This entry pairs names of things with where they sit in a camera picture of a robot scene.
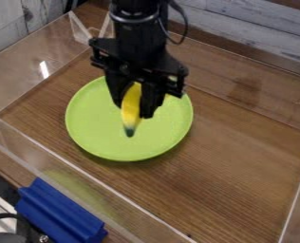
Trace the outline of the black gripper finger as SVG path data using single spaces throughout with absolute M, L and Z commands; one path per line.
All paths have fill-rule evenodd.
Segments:
M 140 116 L 142 118 L 153 118 L 157 109 L 162 106 L 165 95 L 165 82 L 146 82 L 141 85 Z
M 121 107 L 125 94 L 128 89 L 133 85 L 133 76 L 126 75 L 116 70 L 108 69 L 106 73 L 106 83 L 113 97 L 113 103 L 117 107 Z

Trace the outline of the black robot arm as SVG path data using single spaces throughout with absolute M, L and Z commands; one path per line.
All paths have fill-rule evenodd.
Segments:
M 150 119 L 164 96 L 184 96 L 188 67 L 166 49 L 169 11 L 174 0 L 110 0 L 114 37 L 89 40 L 90 62 L 105 71 L 113 103 L 122 105 L 134 83 L 141 84 L 140 116 Z

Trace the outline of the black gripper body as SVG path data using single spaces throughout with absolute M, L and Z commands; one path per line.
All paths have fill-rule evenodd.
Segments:
M 165 82 L 166 94 L 184 96 L 188 67 L 170 55 L 166 19 L 161 16 L 128 18 L 112 16 L 113 38 L 91 38 L 91 64 L 106 71 L 133 76 L 133 81 Z

